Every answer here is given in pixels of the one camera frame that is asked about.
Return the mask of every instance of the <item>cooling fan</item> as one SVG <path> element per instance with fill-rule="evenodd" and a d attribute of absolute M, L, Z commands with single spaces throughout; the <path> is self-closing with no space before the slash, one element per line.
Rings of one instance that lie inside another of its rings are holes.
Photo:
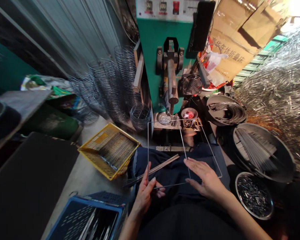
<path fill-rule="evenodd" d="M 182 76 L 183 95 L 199 94 L 202 90 L 201 78 L 197 74 L 185 74 Z"/>

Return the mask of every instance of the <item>small metal dish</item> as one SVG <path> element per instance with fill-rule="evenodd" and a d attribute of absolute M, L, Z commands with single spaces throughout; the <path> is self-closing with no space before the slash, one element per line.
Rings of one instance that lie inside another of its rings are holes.
<path fill-rule="evenodd" d="M 181 117 L 182 117 L 183 119 L 185 119 L 185 118 L 183 117 L 183 115 L 185 115 L 187 112 L 193 112 L 193 114 L 194 114 L 194 117 L 193 117 L 193 118 L 197 118 L 197 117 L 198 117 L 198 112 L 197 112 L 197 110 L 195 110 L 194 108 L 185 108 L 185 109 L 183 109 L 183 110 L 181 111 Z"/>
<path fill-rule="evenodd" d="M 173 116 L 168 116 L 165 112 L 159 113 L 157 116 L 157 120 L 162 125 L 169 125 L 171 124 Z"/>

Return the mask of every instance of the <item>corrugated metal wall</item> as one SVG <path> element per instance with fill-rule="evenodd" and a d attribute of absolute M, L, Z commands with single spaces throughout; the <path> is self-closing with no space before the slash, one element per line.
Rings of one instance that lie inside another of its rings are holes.
<path fill-rule="evenodd" d="M 109 1 L 0 0 L 0 7 L 34 41 L 38 34 L 44 38 L 49 46 L 40 47 L 63 73 L 73 75 L 86 72 L 87 62 L 96 58 L 113 58 L 114 47 L 128 43 Z M 9 11 L 9 4 L 19 12 Z"/>

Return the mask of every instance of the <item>red light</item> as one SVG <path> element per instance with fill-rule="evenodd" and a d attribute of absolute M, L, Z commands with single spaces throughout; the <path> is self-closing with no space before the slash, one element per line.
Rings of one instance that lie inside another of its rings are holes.
<path fill-rule="evenodd" d="M 179 14 L 179 6 L 180 2 L 179 1 L 173 1 L 173 14 Z"/>

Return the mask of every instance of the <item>red object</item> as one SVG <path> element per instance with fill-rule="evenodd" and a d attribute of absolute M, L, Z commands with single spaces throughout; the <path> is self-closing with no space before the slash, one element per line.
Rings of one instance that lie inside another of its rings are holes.
<path fill-rule="evenodd" d="M 188 118 L 193 118 L 194 117 L 194 113 L 193 112 L 187 112 L 189 114 Z"/>
<path fill-rule="evenodd" d="M 179 14 L 179 1 L 173 1 L 173 14 Z"/>

